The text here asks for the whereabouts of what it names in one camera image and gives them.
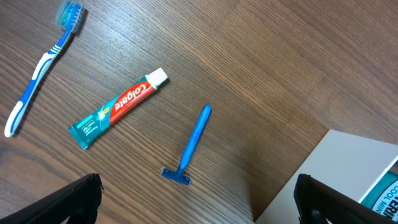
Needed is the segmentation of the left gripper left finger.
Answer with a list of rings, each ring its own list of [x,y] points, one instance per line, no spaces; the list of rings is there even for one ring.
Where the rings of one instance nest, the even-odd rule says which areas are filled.
[[[95,223],[102,200],[99,174],[88,174],[1,219],[1,223]]]

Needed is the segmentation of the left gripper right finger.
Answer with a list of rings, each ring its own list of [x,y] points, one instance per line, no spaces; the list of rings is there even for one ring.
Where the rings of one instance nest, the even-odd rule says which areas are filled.
[[[307,174],[299,174],[294,199],[300,224],[395,224]]]

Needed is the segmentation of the blue mouthwash bottle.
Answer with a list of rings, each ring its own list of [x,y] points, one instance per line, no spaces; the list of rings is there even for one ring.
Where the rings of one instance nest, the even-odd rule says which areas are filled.
[[[367,194],[361,204],[397,222],[397,189],[397,174],[386,172],[370,193]]]

